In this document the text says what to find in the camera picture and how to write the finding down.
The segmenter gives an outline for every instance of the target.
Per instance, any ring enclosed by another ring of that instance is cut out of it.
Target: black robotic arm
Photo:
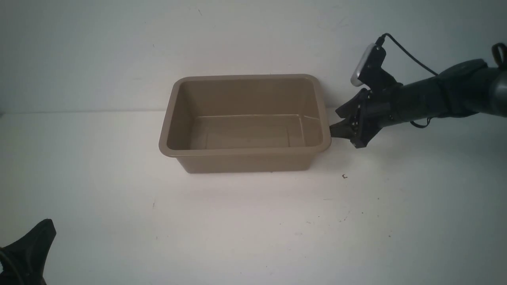
[[[409,85],[398,83],[382,69],[386,52],[382,47],[390,37],[409,57],[434,74],[434,77]],[[486,113],[507,117],[507,48],[492,47],[498,67],[488,67],[482,59],[457,64],[436,74],[408,53],[388,33],[368,46],[351,83],[367,85],[346,102],[336,113],[343,120],[330,126],[332,137],[349,139],[356,148],[364,148],[383,128],[415,120],[467,117]]]

